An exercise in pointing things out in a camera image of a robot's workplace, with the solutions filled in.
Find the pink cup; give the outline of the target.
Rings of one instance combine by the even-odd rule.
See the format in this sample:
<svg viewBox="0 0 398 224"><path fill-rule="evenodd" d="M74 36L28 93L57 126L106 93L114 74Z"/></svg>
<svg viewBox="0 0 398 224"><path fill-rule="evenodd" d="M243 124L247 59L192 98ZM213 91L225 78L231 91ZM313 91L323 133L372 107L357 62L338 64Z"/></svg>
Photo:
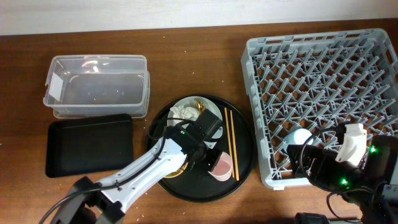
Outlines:
<svg viewBox="0 0 398 224"><path fill-rule="evenodd" d="M233 160L231 156L222 152L219 161L215 165L214 169L208 173L214 177L217 181L224 182L227 181L232 175Z"/></svg>

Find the gold foil wrapper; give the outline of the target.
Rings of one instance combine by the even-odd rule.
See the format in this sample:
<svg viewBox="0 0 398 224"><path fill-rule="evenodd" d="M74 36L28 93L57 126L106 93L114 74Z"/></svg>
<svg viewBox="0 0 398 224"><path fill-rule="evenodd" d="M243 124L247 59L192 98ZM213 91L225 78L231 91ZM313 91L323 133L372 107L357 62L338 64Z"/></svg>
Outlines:
<svg viewBox="0 0 398 224"><path fill-rule="evenodd" d="M195 98L195 108L198 110L200 114L202 114L206 110L204 102L202 102L198 98Z"/></svg>

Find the wooden chopstick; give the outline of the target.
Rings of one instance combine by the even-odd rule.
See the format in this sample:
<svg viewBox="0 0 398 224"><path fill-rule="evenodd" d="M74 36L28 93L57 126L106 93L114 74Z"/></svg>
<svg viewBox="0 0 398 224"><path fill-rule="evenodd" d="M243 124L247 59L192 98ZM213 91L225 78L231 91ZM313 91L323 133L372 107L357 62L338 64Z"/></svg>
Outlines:
<svg viewBox="0 0 398 224"><path fill-rule="evenodd" d="M233 154L231 148L231 139L230 139L230 132L229 132L229 120L228 120L228 110L224 108L224 116L225 116L225 123L226 123L226 132L227 132L227 140L228 140L228 149L229 149L229 156L231 157L232 161L232 178L234 179L234 165L233 165Z"/></svg>
<svg viewBox="0 0 398 224"><path fill-rule="evenodd" d="M239 166L238 166L238 157L237 157L237 149L236 149L236 137L235 137L235 131L234 131L234 119L233 119L233 112L232 110L229 111L229 115L231 118L231 132L232 132L232 143L233 143L233 156L234 156L234 170L235 170L235 176L236 176L236 181L239 182L240 177L239 177Z"/></svg>

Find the grey plate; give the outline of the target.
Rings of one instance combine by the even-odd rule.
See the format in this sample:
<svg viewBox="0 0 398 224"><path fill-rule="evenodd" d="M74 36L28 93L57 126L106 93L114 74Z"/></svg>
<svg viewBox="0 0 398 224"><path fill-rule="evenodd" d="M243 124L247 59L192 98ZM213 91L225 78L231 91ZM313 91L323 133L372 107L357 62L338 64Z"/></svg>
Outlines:
<svg viewBox="0 0 398 224"><path fill-rule="evenodd" d="M179 100L178 102L174 103L172 107L177 107L177 106L184 106L184 107L192 107L195 108L195 98L198 98L202 102L204 102L206 109L210 110L213 114L217 115L221 121L223 121L221 111L220 109L208 98L204 98L201 96L189 96L186 98L183 98L182 100ZM167 116L168 118L173 118L172 117L172 112L169 109L169 114ZM167 121L167 126L175 126L176 124L180 123L180 120L176 119L170 119Z"/></svg>

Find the white tissue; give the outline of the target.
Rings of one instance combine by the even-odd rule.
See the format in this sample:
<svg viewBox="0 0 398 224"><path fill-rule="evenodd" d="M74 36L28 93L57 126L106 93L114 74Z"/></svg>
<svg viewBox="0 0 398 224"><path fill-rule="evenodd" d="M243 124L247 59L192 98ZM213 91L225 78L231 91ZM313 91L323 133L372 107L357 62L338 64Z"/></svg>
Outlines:
<svg viewBox="0 0 398 224"><path fill-rule="evenodd" d="M196 108L192 107L174 106L171 107L170 111L172 112L173 118L190 119L193 121L200 115L200 112Z"/></svg>

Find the blue cup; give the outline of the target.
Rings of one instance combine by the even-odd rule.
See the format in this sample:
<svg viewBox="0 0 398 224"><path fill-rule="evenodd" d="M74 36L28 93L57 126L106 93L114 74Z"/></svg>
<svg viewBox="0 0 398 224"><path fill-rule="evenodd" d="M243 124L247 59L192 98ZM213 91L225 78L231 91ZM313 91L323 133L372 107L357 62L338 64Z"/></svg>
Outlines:
<svg viewBox="0 0 398 224"><path fill-rule="evenodd" d="M302 145L311 135L309 130L303 128L292 131L283 138L283 142L285 142L286 145L282 148L282 151L287 153L287 147L289 145Z"/></svg>

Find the yellow bowl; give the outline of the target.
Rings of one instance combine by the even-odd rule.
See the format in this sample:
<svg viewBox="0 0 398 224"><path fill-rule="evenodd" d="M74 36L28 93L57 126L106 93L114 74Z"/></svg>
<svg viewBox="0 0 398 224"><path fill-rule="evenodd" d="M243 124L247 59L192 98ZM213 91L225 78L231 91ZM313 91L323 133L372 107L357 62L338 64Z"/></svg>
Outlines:
<svg viewBox="0 0 398 224"><path fill-rule="evenodd" d="M182 174L182 173L185 171L185 169L187 168L187 166L188 166L188 163L186 162L186 163L184 163L184 165L181 166L181 168L179 168L177 171L172 172L172 173L166 175L165 178L166 178L166 179L171 179L171 178L174 178L174 177L179 176L180 174Z"/></svg>

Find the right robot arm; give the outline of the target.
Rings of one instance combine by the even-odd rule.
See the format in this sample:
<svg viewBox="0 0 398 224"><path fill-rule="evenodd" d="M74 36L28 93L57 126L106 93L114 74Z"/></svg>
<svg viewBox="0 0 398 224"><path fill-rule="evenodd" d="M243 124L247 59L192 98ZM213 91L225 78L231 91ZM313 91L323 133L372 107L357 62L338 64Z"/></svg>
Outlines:
<svg viewBox="0 0 398 224"><path fill-rule="evenodd" d="M316 147L312 139L334 132L339 151ZM397 223L397 138L377 135L367 142L367 131L359 123L341 123L320 130L303 143L286 149L296 177L306 178L313 186L339 195L357 205L359 223Z"/></svg>

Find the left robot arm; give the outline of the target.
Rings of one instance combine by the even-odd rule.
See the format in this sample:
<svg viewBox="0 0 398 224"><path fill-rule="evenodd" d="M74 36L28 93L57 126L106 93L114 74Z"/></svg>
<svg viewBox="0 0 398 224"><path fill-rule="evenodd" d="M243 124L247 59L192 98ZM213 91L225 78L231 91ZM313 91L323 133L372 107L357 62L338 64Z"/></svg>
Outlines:
<svg viewBox="0 0 398 224"><path fill-rule="evenodd" d="M52 223L122 223L131 205L149 188L182 167L212 172L222 152L208 147L223 120L205 109L194 121L166 126L152 148L117 173L97 182L83 177L49 211Z"/></svg>

